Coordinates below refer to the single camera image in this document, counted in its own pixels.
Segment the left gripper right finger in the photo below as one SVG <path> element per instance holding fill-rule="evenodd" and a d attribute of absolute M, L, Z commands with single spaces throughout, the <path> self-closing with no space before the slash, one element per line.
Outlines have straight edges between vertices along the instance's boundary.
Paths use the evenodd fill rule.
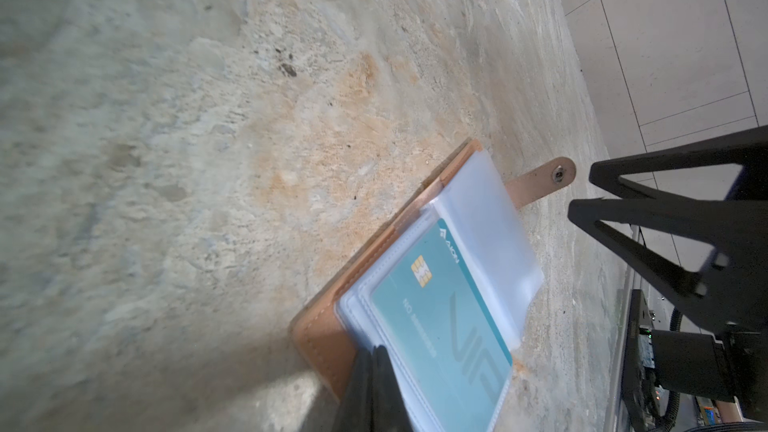
<path fill-rule="evenodd" d="M 373 349 L 372 361 L 372 430 L 412 432 L 413 427 L 385 346 Z"/>

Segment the teal VIP chip card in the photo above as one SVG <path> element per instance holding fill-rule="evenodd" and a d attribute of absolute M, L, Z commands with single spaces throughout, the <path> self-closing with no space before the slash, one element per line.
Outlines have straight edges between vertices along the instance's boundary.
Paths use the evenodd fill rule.
<path fill-rule="evenodd" d="M 370 303 L 415 430 L 492 430 L 512 358 L 444 220 L 406 246 Z"/>

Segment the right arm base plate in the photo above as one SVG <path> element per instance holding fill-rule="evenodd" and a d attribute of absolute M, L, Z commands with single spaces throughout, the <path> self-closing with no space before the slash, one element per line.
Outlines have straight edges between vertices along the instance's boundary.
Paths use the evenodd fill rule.
<path fill-rule="evenodd" d="M 653 328 L 653 319 L 643 291 L 633 289 L 624 341 L 620 392 L 629 425 L 634 431 L 653 429 L 659 416 L 654 379 L 647 374 L 648 370 L 655 368 L 650 341 Z"/>

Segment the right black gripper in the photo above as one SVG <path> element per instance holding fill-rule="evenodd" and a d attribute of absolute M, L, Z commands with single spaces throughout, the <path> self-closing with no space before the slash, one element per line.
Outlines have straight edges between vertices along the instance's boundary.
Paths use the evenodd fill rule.
<path fill-rule="evenodd" d="M 767 329 L 767 128 L 596 162 L 589 181 L 620 198 L 692 198 L 580 199 L 568 218 L 678 308 L 667 330 L 650 334 L 656 384 L 737 402 L 745 418 L 765 422 L 767 335 L 758 332 Z M 735 201 L 704 201 L 719 199 Z M 688 271 L 614 223 L 708 244 L 713 258 Z M 705 330 L 726 332 L 682 332 L 682 313 Z"/>

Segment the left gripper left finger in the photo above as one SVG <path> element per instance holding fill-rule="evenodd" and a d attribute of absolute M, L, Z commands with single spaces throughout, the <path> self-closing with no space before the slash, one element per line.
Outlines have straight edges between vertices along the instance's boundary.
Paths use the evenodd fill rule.
<path fill-rule="evenodd" d="M 359 349 L 356 353 L 350 380 L 336 412 L 333 432 L 370 432 L 372 430 L 371 352 Z"/>

